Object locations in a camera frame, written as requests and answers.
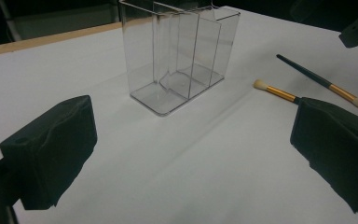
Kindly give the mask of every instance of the white table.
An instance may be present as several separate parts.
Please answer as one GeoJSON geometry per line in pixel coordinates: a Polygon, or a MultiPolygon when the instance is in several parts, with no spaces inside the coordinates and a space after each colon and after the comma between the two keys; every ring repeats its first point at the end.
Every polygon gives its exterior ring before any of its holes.
{"type": "Polygon", "coordinates": [[[57,207],[24,223],[358,223],[291,146],[296,105],[252,87],[358,108],[278,60],[358,95],[338,33],[241,11],[226,79],[167,118],[128,93],[120,29],[0,54],[0,142],[58,102],[92,98],[98,143],[57,207]]]}

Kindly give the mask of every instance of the wooden table edge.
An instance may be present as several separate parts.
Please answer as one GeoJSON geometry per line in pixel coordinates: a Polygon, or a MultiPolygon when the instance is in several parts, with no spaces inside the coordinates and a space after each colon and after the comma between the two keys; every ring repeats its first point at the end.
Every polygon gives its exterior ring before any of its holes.
{"type": "Polygon", "coordinates": [[[46,44],[52,44],[63,40],[81,37],[84,35],[93,35],[100,32],[114,30],[117,28],[121,28],[121,22],[110,23],[102,26],[96,26],[83,30],[76,30],[67,33],[57,34],[57,35],[48,35],[48,36],[42,36],[34,39],[2,44],[0,45],[0,54],[22,50],[22,49],[34,48],[46,44]]]}

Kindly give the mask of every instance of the brush ferrule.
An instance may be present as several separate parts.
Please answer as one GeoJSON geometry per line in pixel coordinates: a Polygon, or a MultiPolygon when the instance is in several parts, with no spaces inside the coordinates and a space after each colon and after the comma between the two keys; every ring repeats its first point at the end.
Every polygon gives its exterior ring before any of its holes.
{"type": "Polygon", "coordinates": [[[356,99],[357,97],[353,94],[350,94],[347,91],[342,90],[340,87],[331,84],[328,88],[330,91],[335,92],[336,94],[338,94],[339,96],[343,97],[344,99],[346,99],[349,102],[352,102],[354,99],[356,99]]]}
{"type": "Polygon", "coordinates": [[[268,86],[266,91],[274,94],[274,95],[277,95],[287,101],[290,101],[290,102],[294,102],[296,97],[293,95],[293,94],[290,94],[288,92],[285,92],[285,91],[281,91],[279,89],[276,89],[274,87],[271,87],[271,86],[268,86]]]}

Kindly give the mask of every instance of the clear acrylic organizer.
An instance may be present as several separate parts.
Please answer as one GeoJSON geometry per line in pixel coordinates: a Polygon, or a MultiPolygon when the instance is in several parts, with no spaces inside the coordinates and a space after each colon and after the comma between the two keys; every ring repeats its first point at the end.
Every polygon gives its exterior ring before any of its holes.
{"type": "Polygon", "coordinates": [[[132,98],[166,116],[223,80],[239,12],[202,0],[120,6],[132,98]]]}

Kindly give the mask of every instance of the black brush handle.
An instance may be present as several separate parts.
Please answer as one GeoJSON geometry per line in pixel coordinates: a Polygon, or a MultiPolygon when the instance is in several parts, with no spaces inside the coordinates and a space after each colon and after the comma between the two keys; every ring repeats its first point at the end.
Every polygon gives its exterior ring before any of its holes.
{"type": "Polygon", "coordinates": [[[297,71],[299,71],[300,73],[304,74],[305,76],[309,77],[310,79],[314,80],[315,82],[321,84],[322,86],[326,87],[327,89],[330,87],[330,85],[332,84],[331,82],[327,81],[326,79],[316,75],[315,73],[311,72],[310,70],[308,70],[305,67],[300,66],[297,63],[294,63],[290,60],[288,60],[287,58],[283,57],[281,54],[277,54],[277,58],[281,59],[282,61],[284,61],[285,63],[289,64],[290,66],[294,67],[297,71]]]}

